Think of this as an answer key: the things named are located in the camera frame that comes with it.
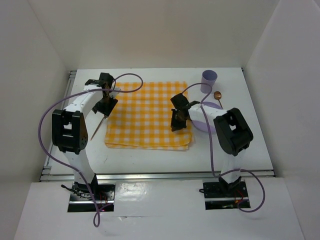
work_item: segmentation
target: purple cup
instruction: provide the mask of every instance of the purple cup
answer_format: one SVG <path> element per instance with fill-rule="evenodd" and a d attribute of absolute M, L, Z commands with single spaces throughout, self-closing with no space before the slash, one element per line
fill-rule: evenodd
<path fill-rule="evenodd" d="M 218 104 L 215 104 L 214 102 L 204 101 L 202 104 L 206 105 L 208 107 L 211 107 L 211 108 L 222 109 L 221 106 L 219 106 Z M 192 124 L 196 129 L 198 129 L 202 132 L 206 132 L 206 133 L 208 132 L 208 126 L 205 122 L 192 121 Z M 210 125 L 211 134 L 215 134 L 216 128 L 215 128 L 214 122 L 212 121 L 211 124 L 212 124 L 212 125 Z"/>
<path fill-rule="evenodd" d="M 215 71 L 205 70 L 202 73 L 201 83 L 209 84 L 212 87 L 216 82 L 217 78 L 218 78 L 218 75 Z M 200 90 L 204 94 L 208 94 L 211 92 L 211 88 L 208 85 L 201 85 Z"/>

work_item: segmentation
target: spoon handle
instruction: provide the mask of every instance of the spoon handle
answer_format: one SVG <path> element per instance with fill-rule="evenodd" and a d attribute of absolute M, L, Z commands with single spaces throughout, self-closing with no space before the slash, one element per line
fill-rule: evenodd
<path fill-rule="evenodd" d="M 220 104 L 221 108 L 223 109 L 224 107 L 222 106 L 222 104 L 221 104 L 220 100 L 218 100 L 218 101 L 219 101 L 219 104 Z"/>

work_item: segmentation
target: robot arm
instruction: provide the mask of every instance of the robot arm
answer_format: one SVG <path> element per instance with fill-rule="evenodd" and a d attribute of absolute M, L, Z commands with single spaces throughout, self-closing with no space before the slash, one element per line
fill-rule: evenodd
<path fill-rule="evenodd" d="M 92 89 L 111 89 L 114 78 L 108 73 L 101 73 L 99 80 L 89 79 L 83 91 Z M 85 118 L 92 110 L 108 117 L 118 100 L 117 92 L 92 91 L 78 96 L 63 110 L 56 109 L 52 113 L 52 142 L 58 146 L 69 161 L 69 164 L 82 172 L 93 192 L 98 187 L 97 176 L 89 165 L 86 154 L 88 132 Z M 74 187 L 77 192 L 88 192 L 84 180 L 74 171 Z"/>
<path fill-rule="evenodd" d="M 223 163 L 221 174 L 241 168 L 245 149 L 249 147 L 254 136 L 239 109 L 216 109 L 201 105 L 198 101 L 189 102 L 182 93 L 172 97 L 171 102 L 175 108 L 172 109 L 172 131 L 186 128 L 187 120 L 207 123 L 202 106 L 209 124 L 215 126 L 220 147 L 227 155 L 228 160 Z M 219 182 L 225 191 L 234 188 L 240 180 L 240 170 L 219 177 Z"/>

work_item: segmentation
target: white wall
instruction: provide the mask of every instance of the white wall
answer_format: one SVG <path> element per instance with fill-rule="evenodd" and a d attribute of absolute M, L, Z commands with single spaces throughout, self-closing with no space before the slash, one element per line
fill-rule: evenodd
<path fill-rule="evenodd" d="M 69 68 L 240 67 L 279 0 L 29 0 Z"/>
<path fill-rule="evenodd" d="M 63 96 L 68 73 L 27 0 L 0 1 L 0 32 L 0 233 L 11 240 L 45 160 L 37 140 L 40 116 Z"/>
<path fill-rule="evenodd" d="M 280 0 L 244 72 L 273 166 L 285 177 L 304 236 L 319 239 L 318 5 Z"/>

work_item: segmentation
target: purple plate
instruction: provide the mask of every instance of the purple plate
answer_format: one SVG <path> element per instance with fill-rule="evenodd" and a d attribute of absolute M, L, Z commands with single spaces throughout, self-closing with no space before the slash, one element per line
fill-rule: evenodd
<path fill-rule="evenodd" d="M 215 108 L 215 109 L 222 109 L 222 107 L 220 107 L 218 104 L 215 104 L 214 102 L 210 102 L 210 101 L 204 101 L 203 105 L 206 105 L 208 107 Z M 198 129 L 198 130 L 200 130 L 202 132 L 205 132 L 205 133 L 208 132 L 208 127 L 207 127 L 207 124 L 205 122 L 192 121 L 192 123 L 193 123 L 193 126 L 196 129 Z M 216 128 L 215 128 L 214 125 L 210 125 L 210 130 L 211 130 L 212 134 L 216 133 Z"/>

